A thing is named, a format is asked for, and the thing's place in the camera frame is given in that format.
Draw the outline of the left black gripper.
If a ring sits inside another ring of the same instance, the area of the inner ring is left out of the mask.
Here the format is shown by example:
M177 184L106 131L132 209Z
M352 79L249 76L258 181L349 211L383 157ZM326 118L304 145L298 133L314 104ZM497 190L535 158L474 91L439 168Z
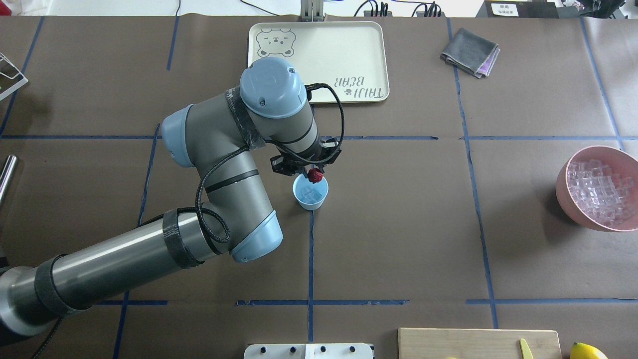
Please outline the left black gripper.
M292 152L287 146L278 141L270 141L270 143L276 146L280 152L278 156L270 159L273 172L288 177L307 173L306 167L310 165L313 165L323 174L325 173L324 168L333 164L342 152L339 141L320 141L318 143L320 152L317 159L314 158L314 155L310 155L309 158L302 157L299 153Z

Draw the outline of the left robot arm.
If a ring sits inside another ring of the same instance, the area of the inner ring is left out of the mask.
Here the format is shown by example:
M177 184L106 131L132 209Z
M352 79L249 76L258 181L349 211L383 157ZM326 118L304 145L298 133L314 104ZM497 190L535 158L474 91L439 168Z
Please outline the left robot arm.
M192 207L171 209L135 229L73 254L1 276L1 345L38 336L100 301L228 253L237 263L275 250L283 240L251 155L271 144L274 173L314 180L341 153L343 134L322 140L312 92L297 68L278 57L255 60L239 85L166 117L163 143L173 160L196 168Z

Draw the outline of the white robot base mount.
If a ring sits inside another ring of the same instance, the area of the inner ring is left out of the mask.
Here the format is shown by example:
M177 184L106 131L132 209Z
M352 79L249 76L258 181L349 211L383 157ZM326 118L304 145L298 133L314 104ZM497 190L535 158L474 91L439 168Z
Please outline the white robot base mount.
M253 344L244 359L374 359L374 345L367 343Z

